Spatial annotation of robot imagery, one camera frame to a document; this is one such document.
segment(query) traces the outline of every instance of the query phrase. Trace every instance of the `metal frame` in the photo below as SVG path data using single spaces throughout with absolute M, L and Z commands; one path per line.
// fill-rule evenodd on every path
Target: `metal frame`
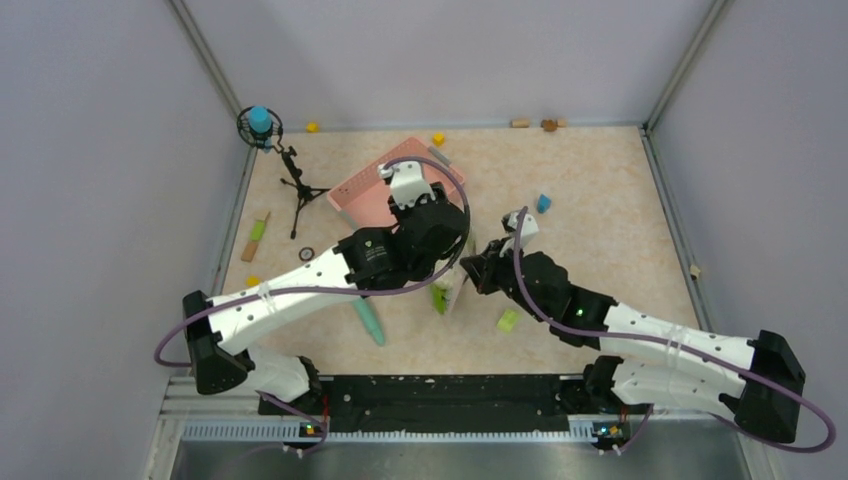
M 669 102 L 672 98 L 674 98 L 677 90 L 683 84 L 687 74 L 695 65 L 698 56 L 703 51 L 704 46 L 710 39 L 712 33 L 715 31 L 716 26 L 719 24 L 721 19 L 724 18 L 727 8 L 730 7 L 732 3 L 733 0 L 713 0 L 709 11 L 707 11 L 706 17 L 704 17 L 704 20 L 701 22 L 701 26 L 698 27 L 698 31 L 695 32 L 695 36 L 692 38 L 692 41 L 686 48 L 686 51 L 683 52 L 683 57 L 681 57 L 680 61 L 677 63 L 674 73 L 671 75 L 671 78 L 663 89 L 662 94 L 660 94 L 660 98 L 657 100 L 654 109 L 648 116 L 648 120 L 645 122 L 644 129 L 648 135 L 653 134 L 654 130 L 656 130 L 657 125 L 659 125 L 663 114 L 665 114 L 665 111 L 668 108 Z
M 221 98 L 221 101 L 227 107 L 233 118 L 236 118 L 242 105 L 238 101 L 235 91 L 215 59 L 215 56 L 209 48 L 208 43 L 194 20 L 194 16 L 185 4 L 185 1 L 165 1 L 173 11 L 175 18 L 186 34 L 192 49 L 197 54 L 199 61 L 209 75 L 210 80 Z M 654 178 L 654 183 L 657 187 L 657 193 L 668 221 L 669 230 L 671 232 L 675 250 L 677 251 L 686 287 L 689 291 L 689 295 L 695 309 L 695 314 L 698 318 L 698 323 L 702 329 L 708 331 L 713 330 L 712 322 L 710 320 L 711 309 L 700 282 L 697 278 L 693 278 L 690 275 L 689 267 L 691 265 L 697 265 L 697 262 L 687 240 L 679 209 L 675 202 L 674 194 L 669 186 L 662 158 L 656 148 L 654 132 L 662 121 L 670 102 L 673 100 L 681 85 L 685 82 L 687 74 L 697 62 L 700 53 L 703 51 L 711 34 L 714 32 L 715 27 L 719 24 L 728 7 L 732 3 L 732 0 L 713 1 L 701 26 L 698 28 L 691 43 L 675 68 L 674 73 L 666 84 L 666 87 L 660 95 L 649 118 L 640 127 L 642 143 Z M 212 289 L 213 294 L 219 294 L 223 287 L 224 272 L 227 270 L 229 259 L 232 255 L 235 233 L 238 227 L 244 200 L 247 195 L 247 189 L 250 183 L 256 153 L 256 149 L 251 149 L 245 162 L 245 169 L 243 171 L 238 194 L 233 205 L 233 211 L 230 214 L 229 227 L 227 229 L 224 245 L 218 262 Z M 172 377 L 163 400 L 153 443 L 148 456 L 144 478 L 148 480 L 171 478 L 175 462 L 178 460 L 177 454 L 180 439 L 182 438 L 186 427 L 192 425 L 191 422 L 208 422 L 215 420 L 228 422 L 244 420 L 256 421 L 256 409 L 256 395 L 252 391 L 234 389 L 221 395 L 201 397 L 197 395 L 193 388 L 193 379 L 191 377 Z M 283 417 L 282 420 L 298 421 L 296 417 Z M 608 420 L 608 417 L 603 415 L 574 416 L 573 420 L 575 422 L 606 421 Z M 700 413 L 669 411 L 665 412 L 664 415 L 658 415 L 654 421 L 662 420 L 702 421 L 710 419 L 708 416 Z M 271 421 L 276 423 L 280 422 L 279 419 L 268 420 L 268 422 Z M 740 448 L 742 449 L 742 454 L 747 462 L 748 473 L 751 478 L 777 480 L 787 478 L 782 463 L 773 450 L 765 447 L 759 442 L 742 437 L 741 435 L 738 435 L 737 437 L 740 439 Z

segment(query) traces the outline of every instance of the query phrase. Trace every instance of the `small wooden block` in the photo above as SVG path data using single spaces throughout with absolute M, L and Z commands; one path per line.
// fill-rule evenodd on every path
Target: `small wooden block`
M 254 242 L 253 240 L 247 242 L 247 245 L 244 246 L 244 250 L 241 252 L 241 261 L 252 262 L 253 256 L 256 255 L 256 249 L 258 248 L 259 242 Z
M 529 128 L 530 127 L 530 119 L 529 118 L 516 118 L 512 122 L 509 123 L 512 128 Z
M 271 218 L 271 210 L 259 210 L 253 215 L 253 219 L 257 222 L 267 222 Z
M 542 126 L 542 130 L 544 130 L 546 132 L 555 132 L 556 129 L 557 129 L 557 122 L 556 122 L 556 120 L 550 120 L 550 119 L 542 120 L 541 126 Z

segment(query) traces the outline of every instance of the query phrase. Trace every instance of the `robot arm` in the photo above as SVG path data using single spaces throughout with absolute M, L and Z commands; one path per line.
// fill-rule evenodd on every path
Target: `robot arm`
M 465 215 L 450 203 L 441 184 L 426 182 L 417 162 L 381 166 L 379 173 L 391 189 L 389 209 L 396 226 L 360 228 L 309 263 L 259 286 L 212 298 L 195 291 L 183 298 L 189 317 L 256 296 L 186 329 L 198 393 L 212 395 L 246 384 L 288 402 L 320 391 L 317 370 L 308 359 L 267 352 L 252 346 L 254 342 L 312 312 L 356 298 L 345 291 L 389 290 L 424 280 L 438 260 L 462 248 Z M 271 293 L 298 287 L 310 291 Z M 314 287 L 332 290 L 316 293 Z
M 508 237 L 494 240 L 479 255 L 463 258 L 477 292 L 496 291 L 518 303 L 539 321 L 518 288 L 512 254 L 538 233 L 532 215 L 525 215 L 521 238 L 514 238 L 518 214 L 503 219 Z M 641 334 L 668 344 L 572 335 L 550 327 L 561 341 L 588 346 L 604 354 L 583 372 L 586 390 L 601 410 L 622 405 L 658 404 L 697 409 L 735 422 L 760 438 L 791 443 L 795 439 L 800 405 L 735 372 L 671 347 L 671 342 L 708 352 L 743 370 L 769 378 L 801 394 L 805 376 L 786 340 L 761 331 L 756 340 L 702 332 L 641 313 L 614 298 L 573 285 L 568 271 L 542 252 L 524 255 L 523 281 L 530 297 L 555 323 L 579 330 Z

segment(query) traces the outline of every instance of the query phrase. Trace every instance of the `tripod stand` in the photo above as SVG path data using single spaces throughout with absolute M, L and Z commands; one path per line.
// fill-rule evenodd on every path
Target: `tripod stand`
M 286 166 L 286 170 L 289 171 L 289 175 L 291 175 L 294 180 L 294 183 L 292 183 L 285 178 L 280 178 L 280 182 L 282 182 L 283 185 L 294 187 L 297 190 L 297 209 L 294 211 L 294 224 L 292 225 L 291 233 L 291 238 L 294 239 L 297 237 L 297 220 L 300 218 L 300 211 L 303 210 L 303 207 L 309 205 L 309 202 L 315 200 L 324 193 L 329 192 L 330 189 L 313 188 L 309 185 L 304 185 L 303 182 L 300 181 L 300 176 L 303 174 L 303 170 L 297 168 L 294 164 L 293 158 L 297 156 L 297 151 L 294 147 L 289 145 L 288 150 L 286 150 L 278 143 L 274 146 L 274 150 L 280 154 L 280 157 L 283 159 L 283 165 Z

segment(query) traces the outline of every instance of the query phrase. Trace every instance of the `lavender wall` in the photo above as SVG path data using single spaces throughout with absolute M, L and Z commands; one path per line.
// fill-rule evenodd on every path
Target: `lavender wall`
M 710 0 L 188 0 L 292 128 L 647 118 Z
M 0 478 L 141 476 L 246 155 L 188 45 L 164 1 L 0 6 Z
M 657 133 L 717 327 L 786 336 L 848 426 L 848 3 L 736 2 Z M 823 428 L 802 415 L 799 441 Z M 842 478 L 848 442 L 784 457 Z

